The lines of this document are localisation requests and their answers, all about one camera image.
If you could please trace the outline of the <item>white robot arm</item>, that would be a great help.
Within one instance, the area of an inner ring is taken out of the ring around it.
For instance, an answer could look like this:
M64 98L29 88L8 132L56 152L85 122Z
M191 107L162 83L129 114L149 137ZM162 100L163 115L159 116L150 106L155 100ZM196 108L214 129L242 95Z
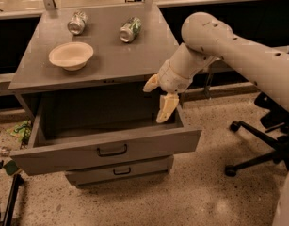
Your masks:
M181 34L181 45L143 88L145 92L156 88L165 92L160 97L157 122L169 119L195 74L218 58L289 113L289 54L241 38L204 12L187 17Z

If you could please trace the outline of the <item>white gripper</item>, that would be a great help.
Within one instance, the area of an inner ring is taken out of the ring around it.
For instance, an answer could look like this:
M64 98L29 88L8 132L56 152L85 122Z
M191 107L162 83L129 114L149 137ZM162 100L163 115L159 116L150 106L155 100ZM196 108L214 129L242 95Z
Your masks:
M151 92L158 86L167 95L160 96L159 112L156 122L163 123L169 119L175 108L179 104L179 96L173 93L183 93L192 82L189 78L183 78L176 73L169 65L169 60L166 60L161 66L158 74L154 74L143 87L144 92Z

